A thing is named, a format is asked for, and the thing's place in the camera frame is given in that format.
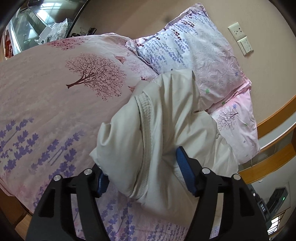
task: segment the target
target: electrical outlet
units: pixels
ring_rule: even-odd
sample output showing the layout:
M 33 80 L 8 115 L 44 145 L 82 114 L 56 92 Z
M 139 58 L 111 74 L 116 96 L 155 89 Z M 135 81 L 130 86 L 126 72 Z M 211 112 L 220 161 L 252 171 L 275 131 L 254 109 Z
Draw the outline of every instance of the electrical outlet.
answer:
M 229 26 L 228 29 L 236 41 L 238 41 L 246 36 L 245 33 L 243 32 L 242 28 L 240 27 L 239 23 L 235 23 L 235 24 Z

